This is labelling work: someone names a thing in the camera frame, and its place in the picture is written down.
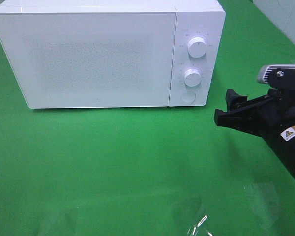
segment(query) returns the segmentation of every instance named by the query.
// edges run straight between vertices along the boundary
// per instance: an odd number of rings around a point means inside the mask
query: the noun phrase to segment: green tablecloth
[[[295,46],[247,0],[226,21],[204,107],[31,110],[0,45],[0,236],[295,236],[295,181],[261,138],[213,122],[267,93]]]

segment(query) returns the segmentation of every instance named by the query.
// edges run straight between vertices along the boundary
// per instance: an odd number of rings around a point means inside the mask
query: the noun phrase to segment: microwave door
[[[169,13],[0,15],[0,40],[30,108],[168,106]]]

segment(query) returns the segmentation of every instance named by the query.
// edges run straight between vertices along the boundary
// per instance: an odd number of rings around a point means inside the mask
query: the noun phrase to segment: yellow warning sticker
[[[281,136],[282,138],[285,140],[285,141],[288,141],[290,140],[291,138],[295,137],[295,125],[284,130],[282,133],[281,133]]]

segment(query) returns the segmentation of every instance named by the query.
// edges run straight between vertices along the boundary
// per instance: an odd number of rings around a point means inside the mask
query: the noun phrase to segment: white microwave
[[[216,0],[6,0],[0,41],[30,108],[202,106]]]

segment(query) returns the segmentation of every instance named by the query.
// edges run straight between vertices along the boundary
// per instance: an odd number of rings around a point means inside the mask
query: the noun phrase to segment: white knob
[[[189,69],[184,74],[185,84],[189,87],[197,86],[201,82],[200,71],[196,69]]]
[[[188,42],[188,52],[193,58],[200,58],[207,52],[207,43],[201,37],[196,37]]]

